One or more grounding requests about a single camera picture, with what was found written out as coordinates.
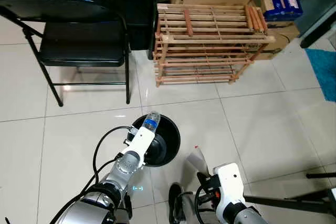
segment black folding chair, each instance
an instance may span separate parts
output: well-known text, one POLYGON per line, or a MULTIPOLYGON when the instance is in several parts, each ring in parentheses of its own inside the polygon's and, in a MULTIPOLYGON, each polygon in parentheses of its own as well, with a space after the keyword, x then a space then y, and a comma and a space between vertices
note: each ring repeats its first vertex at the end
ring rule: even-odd
POLYGON ((124 18, 104 0, 0 0, 0 15, 23 29, 58 102, 55 86, 126 85, 129 94, 129 43, 124 18), (23 21, 45 22, 44 33, 23 21), (40 50, 32 36, 42 38, 40 50), (125 62, 125 82, 53 83, 45 66, 119 67, 125 62))

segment plastic water bottle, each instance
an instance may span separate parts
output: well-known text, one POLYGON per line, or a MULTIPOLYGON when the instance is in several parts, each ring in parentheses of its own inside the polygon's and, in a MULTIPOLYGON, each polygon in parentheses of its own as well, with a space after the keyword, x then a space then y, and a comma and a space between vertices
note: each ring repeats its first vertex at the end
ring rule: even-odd
POLYGON ((150 130, 151 132, 155 133, 157 126, 159 125, 160 121, 160 114, 156 111, 152 111, 149 113, 143 121, 142 127, 145 127, 146 129, 150 130))

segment wooden shoe rack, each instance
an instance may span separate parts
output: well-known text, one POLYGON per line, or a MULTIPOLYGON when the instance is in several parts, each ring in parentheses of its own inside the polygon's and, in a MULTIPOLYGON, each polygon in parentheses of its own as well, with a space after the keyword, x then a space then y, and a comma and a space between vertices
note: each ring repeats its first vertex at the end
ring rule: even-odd
POLYGON ((157 87, 167 82, 232 83, 275 42, 255 7, 158 4, 157 11, 157 87))

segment chair seat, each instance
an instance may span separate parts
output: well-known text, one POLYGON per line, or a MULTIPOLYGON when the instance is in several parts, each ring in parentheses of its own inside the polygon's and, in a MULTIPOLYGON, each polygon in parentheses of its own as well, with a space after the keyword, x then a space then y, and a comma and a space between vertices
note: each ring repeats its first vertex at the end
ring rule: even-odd
POLYGON ((46 66, 118 67, 122 33, 117 22, 46 23, 39 56, 46 66))

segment blue mat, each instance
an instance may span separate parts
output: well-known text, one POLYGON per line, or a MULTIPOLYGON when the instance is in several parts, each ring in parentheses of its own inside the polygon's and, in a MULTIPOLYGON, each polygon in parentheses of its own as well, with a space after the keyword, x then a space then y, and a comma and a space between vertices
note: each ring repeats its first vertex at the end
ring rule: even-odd
POLYGON ((336 102, 336 52, 306 49, 324 98, 336 102))

